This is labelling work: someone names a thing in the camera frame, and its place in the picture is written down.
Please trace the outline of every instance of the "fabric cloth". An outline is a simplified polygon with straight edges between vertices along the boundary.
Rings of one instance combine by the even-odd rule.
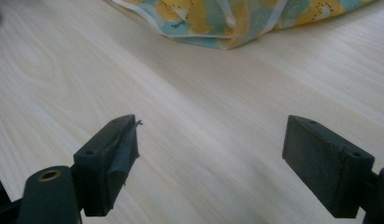
[[[160,34],[214,49],[231,49],[272,29],[337,16],[373,0],[113,0]]]

